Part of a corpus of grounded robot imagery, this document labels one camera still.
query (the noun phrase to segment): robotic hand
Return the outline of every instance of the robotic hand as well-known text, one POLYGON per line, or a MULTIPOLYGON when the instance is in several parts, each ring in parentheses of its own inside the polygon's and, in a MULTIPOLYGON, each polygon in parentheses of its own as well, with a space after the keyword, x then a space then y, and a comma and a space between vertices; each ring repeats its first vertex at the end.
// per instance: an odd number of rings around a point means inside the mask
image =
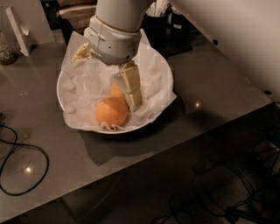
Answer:
MULTIPOLYGON (((132 60, 137 54, 144 13, 152 2, 98 1, 88 37, 98 59, 115 65, 132 60)), ((280 102, 280 1, 170 2, 272 101, 280 102)))

